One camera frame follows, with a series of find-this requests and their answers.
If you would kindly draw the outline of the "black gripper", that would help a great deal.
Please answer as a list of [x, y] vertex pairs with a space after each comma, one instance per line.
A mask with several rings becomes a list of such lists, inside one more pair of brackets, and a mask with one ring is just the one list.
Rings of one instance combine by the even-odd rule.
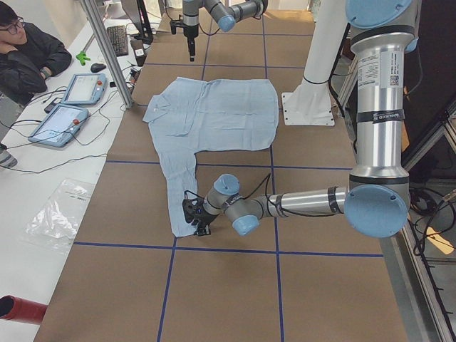
[[183, 30], [183, 34], [187, 38], [189, 59], [190, 59], [190, 62], [194, 62], [195, 61], [195, 40], [192, 38], [192, 27], [185, 24], [182, 19], [171, 20], [170, 29], [171, 29], [172, 35], [176, 34], [176, 30], [178, 28], [181, 28]]
[[186, 223], [196, 227], [195, 236], [207, 236], [211, 234], [209, 225], [214, 221], [214, 215], [204, 208], [204, 199], [184, 199], [182, 201]]

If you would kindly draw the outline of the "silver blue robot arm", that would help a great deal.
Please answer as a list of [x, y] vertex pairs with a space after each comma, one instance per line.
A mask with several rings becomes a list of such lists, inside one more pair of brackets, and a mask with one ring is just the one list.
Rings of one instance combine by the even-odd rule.
[[190, 62], [193, 62], [196, 54], [195, 39], [199, 36], [200, 29], [200, 9], [204, 8], [207, 11], [219, 29], [228, 32], [234, 28], [237, 22], [247, 18], [260, 18], [267, 10], [268, 3], [267, 0], [254, 0], [225, 6], [219, 0], [183, 1], [182, 15], [177, 20], [170, 21], [171, 34], [175, 35], [177, 28], [183, 29], [183, 34], [187, 39]]
[[198, 235], [224, 214], [245, 235], [265, 217], [343, 214], [358, 232], [390, 237], [407, 222], [409, 174], [401, 164], [404, 55], [416, 46], [419, 1], [323, 1], [301, 84], [282, 94], [287, 125], [322, 125], [331, 116], [328, 87], [345, 35], [356, 57], [356, 163], [347, 187], [247, 199], [239, 180], [221, 175], [206, 196], [185, 198], [185, 221]]

